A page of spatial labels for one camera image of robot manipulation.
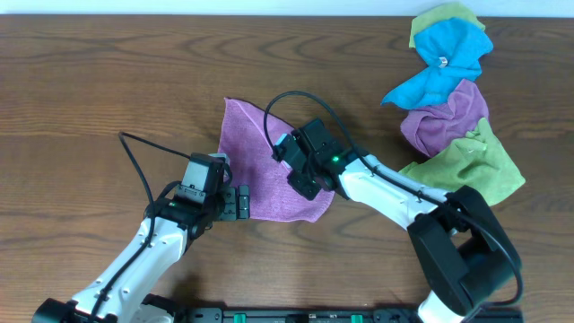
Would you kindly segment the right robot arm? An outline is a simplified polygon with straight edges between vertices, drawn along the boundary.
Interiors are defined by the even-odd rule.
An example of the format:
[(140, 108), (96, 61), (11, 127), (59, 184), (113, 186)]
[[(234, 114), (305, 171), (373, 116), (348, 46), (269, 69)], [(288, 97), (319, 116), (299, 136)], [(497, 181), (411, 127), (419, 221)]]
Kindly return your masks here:
[(291, 168), (287, 181), (306, 199), (334, 191), (407, 231), (430, 286), (420, 321), (468, 322), (495, 307), (491, 296), (510, 278), (523, 292), (520, 257), (474, 188), (451, 192), (408, 179), (366, 150), (344, 147), (320, 119), (281, 135), (273, 157)]

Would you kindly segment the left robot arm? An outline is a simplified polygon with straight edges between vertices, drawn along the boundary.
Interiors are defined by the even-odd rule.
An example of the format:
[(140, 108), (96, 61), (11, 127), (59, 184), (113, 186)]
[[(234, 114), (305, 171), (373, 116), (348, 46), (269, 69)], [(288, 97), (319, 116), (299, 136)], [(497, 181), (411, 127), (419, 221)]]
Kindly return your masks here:
[(249, 218), (249, 189), (233, 187), (224, 153), (193, 153), (184, 177), (144, 211), (137, 234), (109, 267), (70, 301), (46, 299), (33, 322), (129, 322), (162, 275), (219, 221)]

